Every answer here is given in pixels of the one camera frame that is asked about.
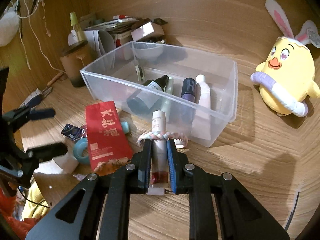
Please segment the orange sleeve forearm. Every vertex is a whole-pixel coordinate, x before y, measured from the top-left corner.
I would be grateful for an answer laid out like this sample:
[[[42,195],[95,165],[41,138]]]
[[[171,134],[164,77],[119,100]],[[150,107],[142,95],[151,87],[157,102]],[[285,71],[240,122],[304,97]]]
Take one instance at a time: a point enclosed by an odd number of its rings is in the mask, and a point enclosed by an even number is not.
[[[19,239],[25,239],[27,233],[40,221],[40,219],[26,218],[23,221],[19,221],[14,218],[12,215],[16,206],[16,196],[7,197],[3,193],[3,190],[1,190],[0,202],[1,214],[3,215],[4,219],[10,225]]]

